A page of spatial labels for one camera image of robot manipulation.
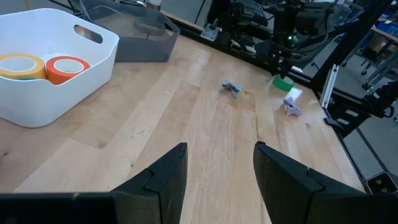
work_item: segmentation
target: wooden table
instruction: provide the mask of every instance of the wooden table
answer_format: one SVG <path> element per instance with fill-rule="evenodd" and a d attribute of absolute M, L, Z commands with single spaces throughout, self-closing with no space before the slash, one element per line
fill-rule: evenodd
<path fill-rule="evenodd" d="M 242 84 L 237 100 L 221 81 Z M 108 191 L 188 142 L 181 223 L 270 223 L 254 176 L 263 140 L 363 190 L 312 90 L 289 93 L 287 116 L 272 77 L 180 36 L 168 63 L 116 63 L 112 79 L 54 123 L 22 128 L 0 119 L 1 192 Z"/>

